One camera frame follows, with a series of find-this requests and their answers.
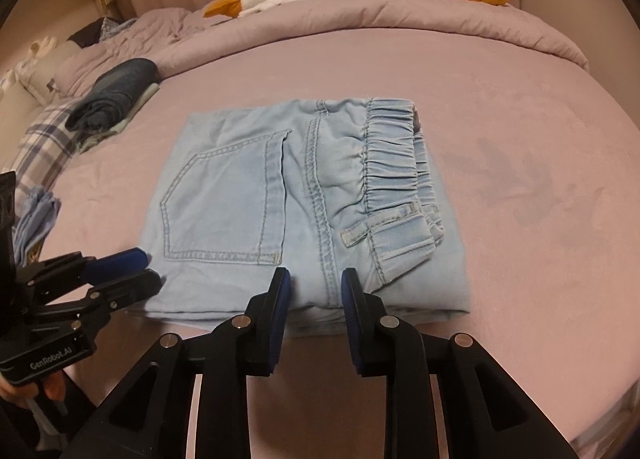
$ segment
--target plaid blanket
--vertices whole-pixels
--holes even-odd
[[[116,36],[118,33],[128,30],[137,19],[129,19],[122,24],[118,24],[115,20],[111,20],[109,17],[105,17],[102,27],[100,29],[100,42],[104,42],[112,36]]]
[[[22,216],[22,203],[32,187],[51,188],[74,153],[75,133],[65,122],[78,98],[60,100],[47,106],[27,129],[13,161],[3,172],[15,170],[15,216]]]

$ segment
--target pocket stitching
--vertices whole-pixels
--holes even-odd
[[[210,150],[208,152],[200,152],[198,154],[194,154],[191,156],[191,159],[182,167],[180,172],[178,172],[177,176],[172,181],[172,184],[165,192],[164,196],[160,201],[160,211],[162,216],[162,228],[164,229],[164,257],[166,259],[192,259],[192,260],[229,260],[229,261],[255,261],[257,264],[260,264],[260,257],[262,256],[260,253],[260,247],[262,246],[262,238],[264,236],[264,226],[266,222],[266,196],[268,194],[268,190],[265,192],[265,203],[264,203],[264,214],[262,218],[262,226],[260,231],[260,246],[258,247],[258,253],[252,252],[242,252],[242,251],[210,251],[206,249],[189,249],[187,251],[171,251],[170,248],[170,237],[171,237],[171,226],[169,224],[169,217],[166,208],[167,201],[169,201],[170,197],[174,193],[177,186],[180,184],[180,181],[184,178],[187,172],[195,165],[196,162],[201,160],[207,160],[209,158],[213,158],[214,156],[219,156],[221,154],[227,154],[229,152],[234,152],[236,150],[242,149],[248,145],[261,142],[262,140],[270,140],[273,139],[277,135],[282,136],[282,142],[286,138],[286,134],[289,134],[291,129],[287,129],[285,131],[276,131],[271,134],[264,134],[262,136],[256,136],[254,138],[250,138],[248,140],[244,140],[243,142],[239,142],[230,146],[222,147],[220,149]],[[265,144],[265,176],[266,176],[266,154],[268,150],[267,142]],[[203,254],[203,257],[198,258],[198,254]],[[267,253],[265,256],[271,257],[273,262],[276,262],[281,253]]]

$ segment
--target finger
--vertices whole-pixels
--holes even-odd
[[[23,387],[14,387],[0,376],[0,395],[2,399],[14,403],[13,399],[17,397],[36,397],[38,395],[38,386],[35,383],[29,383],[29,385]]]
[[[8,401],[9,403],[14,404],[16,407],[20,407],[21,409],[24,409],[24,410],[29,410],[29,405],[27,404],[26,397],[15,397],[12,395],[8,395],[7,399],[5,399],[4,396],[2,396],[2,399],[4,399],[5,401]]]
[[[65,377],[62,375],[62,371],[53,373],[42,382],[44,386],[44,392],[49,399],[55,401],[64,401],[66,394]]]

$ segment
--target folded clothes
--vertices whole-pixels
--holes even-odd
[[[95,81],[69,114],[65,127],[87,134],[106,132],[123,121],[140,95],[159,81],[158,68],[152,61],[132,58],[122,62]]]
[[[102,35],[102,30],[104,28],[105,23],[113,23],[115,26],[118,25],[113,19],[109,17],[100,17],[94,22],[86,25],[81,30],[78,30],[73,35],[71,35],[68,40],[75,42],[81,48],[88,48],[94,44],[100,42],[100,36]]]
[[[76,152],[82,154],[89,149],[93,149],[96,145],[98,145],[102,140],[106,140],[111,136],[115,136],[116,134],[120,134],[126,127],[129,125],[130,121],[134,118],[138,111],[142,109],[142,106],[146,104],[149,99],[156,94],[160,86],[156,83],[151,84],[149,87],[145,89],[145,91],[140,95],[140,98],[133,105],[129,114],[121,121],[119,124],[114,125],[111,129],[106,132],[98,132],[97,134],[90,134],[88,136],[79,136],[76,141]]]
[[[455,216],[407,100],[191,115],[140,246],[166,283],[137,309],[166,321],[215,327],[264,291],[277,265],[294,281],[293,333],[344,328],[346,267],[411,321],[469,309]]]
[[[31,188],[22,205],[22,216],[14,227],[15,265],[27,264],[27,254],[49,234],[59,210],[60,200],[51,192],[41,186]]]

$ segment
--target blue gripper pad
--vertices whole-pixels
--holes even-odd
[[[149,265],[148,255],[140,248],[131,248],[89,262],[80,275],[82,283],[101,285],[111,280],[139,273]]]
[[[353,298],[354,292],[351,286],[351,280],[346,269],[342,272],[340,292],[342,293],[342,306],[344,309],[344,320],[347,325],[351,362],[353,362],[353,365],[356,367],[356,372],[362,374],[364,368],[364,361],[360,354],[362,332],[360,330],[358,313],[356,312],[356,301]]]
[[[272,373],[276,364],[280,361],[282,338],[284,337],[284,327],[287,322],[287,312],[289,311],[289,302],[291,300],[291,275],[285,267],[279,269],[284,272],[280,279],[280,286],[273,306],[269,331],[269,367]]]

